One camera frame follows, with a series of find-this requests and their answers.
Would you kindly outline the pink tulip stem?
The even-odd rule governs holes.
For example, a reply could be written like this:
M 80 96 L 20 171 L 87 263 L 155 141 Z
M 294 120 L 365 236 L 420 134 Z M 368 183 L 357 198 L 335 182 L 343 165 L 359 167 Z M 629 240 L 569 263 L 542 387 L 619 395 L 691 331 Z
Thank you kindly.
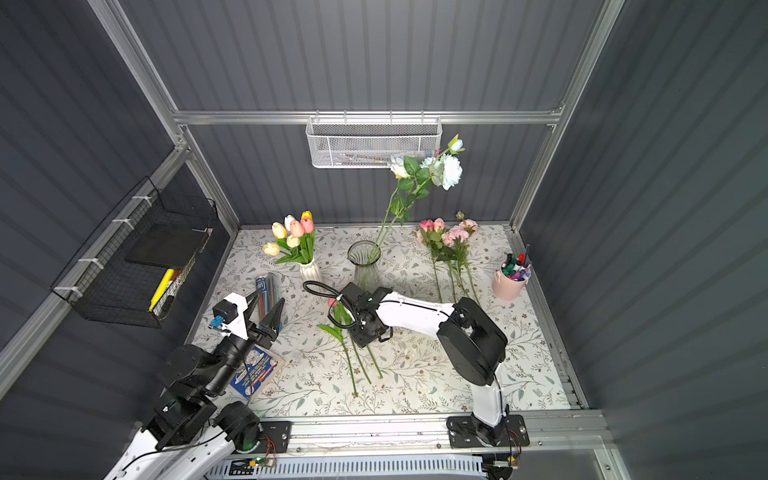
M 350 326 L 351 323 L 352 323 L 352 317 L 349 315 L 349 313 L 346 311 L 346 309 L 342 306 L 341 303 L 337 303 L 336 306 L 334 307 L 334 318 L 342 326 Z M 357 346 L 356 346 L 354 340 L 351 337 L 351 330 L 350 329 L 345 329 L 345 332 L 349 336 L 349 344 L 353 348 L 353 351 L 355 353 L 355 356 L 356 356 L 359 368 L 362 371 L 362 373 L 365 375 L 365 378 L 368 381 L 368 383 L 371 384 L 370 377 L 369 377 L 369 375 L 368 375 L 368 373 L 367 373 L 367 371 L 365 369 L 365 365 L 364 365 L 364 363 L 363 363 L 363 361 L 362 361 L 362 359 L 361 359 L 361 357 L 359 355 Z
M 318 326 L 320 330 L 330 335 L 333 339 L 335 339 L 341 348 L 341 357 L 342 357 L 342 370 L 344 371 L 344 375 L 346 378 L 350 381 L 350 385 L 352 388 L 352 397 L 358 398 L 359 397 L 359 391 L 357 388 L 356 378 L 354 369 L 352 367 L 351 363 L 351 357 L 349 350 L 347 348 L 344 335 L 342 333 L 342 329 L 339 327 L 334 327 L 330 325 L 321 324 Z
M 359 374 L 359 373 L 362 373 L 362 371 L 361 371 L 361 370 L 360 370 L 360 368 L 359 368 L 359 365 L 358 365 L 358 362 L 357 362 L 357 359 L 356 359 L 355 353 L 354 353 L 354 351 L 353 351 L 353 348 L 352 348 L 352 346 L 349 344 L 349 336 L 348 336 L 348 335 L 347 335 L 347 333 L 345 332 L 345 329 L 350 329 L 350 330 L 351 330 L 351 337 L 352 337 L 352 333 L 353 333 L 353 330 L 352 330 L 353 317 L 352 317 L 352 315 L 349 313 L 349 311 L 348 311 L 348 310 L 347 310 L 347 309 L 346 309 L 346 308 L 343 306 L 343 307 L 346 309 L 346 311 L 349 313 L 349 315 L 352 317 L 352 323 L 351 323 L 351 325 L 350 325 L 350 326 L 342 326 L 341 324 L 339 324 L 339 323 L 338 323 L 338 322 L 335 320 L 335 318 L 334 318 L 334 307 L 336 306 L 336 304 L 337 304 L 337 303 L 340 303 L 340 302 L 339 302 L 338 300 L 336 300 L 335 298 L 331 298 L 331 299 L 329 299 L 329 300 L 328 300 L 328 319 L 329 319 L 329 322 L 330 322 L 330 324 L 329 324 L 329 325 L 330 325 L 330 326 L 334 326 L 334 327 L 339 327 L 339 328 L 341 328 L 341 329 L 342 329 L 342 333 L 343 333 L 343 335 L 344 335 L 344 339 L 345 339 L 345 342 L 346 342 L 347 348 L 348 348 L 348 350 L 349 350 L 349 353 L 350 353 L 350 357 L 351 357 L 351 363 L 352 363 L 352 367 L 353 367 L 353 369 L 354 369 L 355 378 L 356 378 L 356 375 L 357 375 L 357 374 Z M 375 369 L 375 372 L 376 372 L 376 375 L 378 376 L 378 378 L 379 378 L 379 379 L 382 379 L 382 378 L 383 378 L 383 372 L 382 372 L 382 370 L 380 369 L 380 367 L 379 367 L 379 365 L 378 365 L 378 362 L 377 362 L 377 360 L 376 360 L 376 358 L 375 358 L 375 355 L 374 355 L 374 353 L 371 351 L 371 348 L 370 348 L 370 347 L 365 347 L 365 348 L 363 348 L 363 347 L 360 347 L 360 346 L 359 346 L 359 345 L 357 345 L 357 344 L 356 344 L 356 346 L 357 346 L 357 349 L 358 349 L 359 355 L 360 355 L 360 357 L 361 357 L 361 359 L 362 359 L 362 361 L 363 361 L 363 363 L 364 363 L 364 365 L 365 365 L 365 369 L 366 369 L 366 367 L 367 367 L 368 365 L 371 365 L 371 366 L 372 366 L 372 367 Z

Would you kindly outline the hot pink rose stem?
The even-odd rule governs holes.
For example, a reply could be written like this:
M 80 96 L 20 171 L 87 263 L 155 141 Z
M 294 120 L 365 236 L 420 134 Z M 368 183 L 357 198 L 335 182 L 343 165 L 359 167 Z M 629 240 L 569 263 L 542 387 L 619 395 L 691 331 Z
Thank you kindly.
M 416 238 L 421 245 L 427 248 L 432 263 L 436 263 L 442 248 L 442 233 L 435 226 L 434 221 L 422 221 L 416 230 Z

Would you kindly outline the pink carnation stem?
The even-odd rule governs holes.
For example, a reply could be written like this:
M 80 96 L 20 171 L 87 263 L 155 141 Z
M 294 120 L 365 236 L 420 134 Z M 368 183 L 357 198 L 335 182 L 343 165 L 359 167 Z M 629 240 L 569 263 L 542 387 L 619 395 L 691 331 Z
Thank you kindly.
M 465 219 L 442 235 L 443 260 L 448 267 L 455 300 L 462 293 L 464 297 L 479 303 L 469 263 L 469 240 L 477 230 L 478 225 L 474 220 Z

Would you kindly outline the pink multi bloom peony stem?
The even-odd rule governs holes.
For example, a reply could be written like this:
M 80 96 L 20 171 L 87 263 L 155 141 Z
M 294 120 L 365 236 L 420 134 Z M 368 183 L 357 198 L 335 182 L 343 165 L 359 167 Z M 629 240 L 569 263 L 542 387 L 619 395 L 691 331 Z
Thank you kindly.
M 461 275 L 464 269 L 469 269 L 469 240 L 477 232 L 478 224 L 474 220 L 466 218 L 461 211 L 456 214 L 456 217 L 459 223 L 451 229 L 451 232 L 454 242 L 456 272 Z

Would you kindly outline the large pale pink peony stem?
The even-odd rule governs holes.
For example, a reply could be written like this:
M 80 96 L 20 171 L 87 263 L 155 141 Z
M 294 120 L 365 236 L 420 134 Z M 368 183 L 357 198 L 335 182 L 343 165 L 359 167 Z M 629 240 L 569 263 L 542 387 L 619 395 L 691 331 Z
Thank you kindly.
M 438 296 L 438 301 L 440 303 L 442 303 L 443 302 L 442 290 L 441 290 L 441 287 L 440 287 L 439 275 L 438 275 L 438 271 L 437 271 L 437 262 L 434 259 L 434 257 L 431 258 L 431 266 L 432 266 L 432 272 L 433 272 L 434 283 L 435 283 L 435 290 L 436 290 L 436 293 L 437 293 L 437 296 Z

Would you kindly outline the pale pink rose stem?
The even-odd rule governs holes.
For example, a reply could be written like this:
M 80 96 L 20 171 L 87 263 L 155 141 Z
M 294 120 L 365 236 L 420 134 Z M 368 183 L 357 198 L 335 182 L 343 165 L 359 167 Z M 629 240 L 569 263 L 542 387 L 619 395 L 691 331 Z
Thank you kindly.
M 437 266 L 442 266 L 446 270 L 451 284 L 453 299 L 456 299 L 455 281 L 451 266 L 455 240 L 442 218 L 436 218 L 433 221 L 428 239 L 431 242 L 430 252 L 434 273 L 437 273 Z

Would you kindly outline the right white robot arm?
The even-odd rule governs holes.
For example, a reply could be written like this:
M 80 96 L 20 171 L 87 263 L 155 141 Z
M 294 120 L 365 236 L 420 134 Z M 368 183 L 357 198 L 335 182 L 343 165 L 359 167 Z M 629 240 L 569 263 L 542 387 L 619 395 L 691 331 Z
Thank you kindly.
M 524 420 L 511 413 L 499 381 L 507 336 L 476 301 L 463 297 L 456 303 L 434 303 L 384 287 L 370 293 L 349 283 L 332 296 L 330 305 L 349 316 L 344 321 L 329 318 L 359 347 L 386 342 L 397 328 L 439 342 L 472 395 L 470 414 L 446 420 L 453 448 L 509 447 L 518 453 L 530 445 Z

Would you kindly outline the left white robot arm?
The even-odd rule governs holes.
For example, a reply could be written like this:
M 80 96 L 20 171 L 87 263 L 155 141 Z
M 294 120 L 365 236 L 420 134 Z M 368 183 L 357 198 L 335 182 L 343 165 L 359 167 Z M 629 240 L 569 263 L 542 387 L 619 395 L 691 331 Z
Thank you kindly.
M 202 479 L 234 453 L 266 464 L 287 451 L 289 422 L 263 422 L 242 401 L 214 402 L 246 369 L 254 347 L 268 348 L 278 338 L 284 300 L 252 322 L 258 303 L 257 293 L 228 295 L 213 308 L 219 344 L 212 351 L 193 344 L 172 351 L 158 374 L 161 395 L 107 478 Z

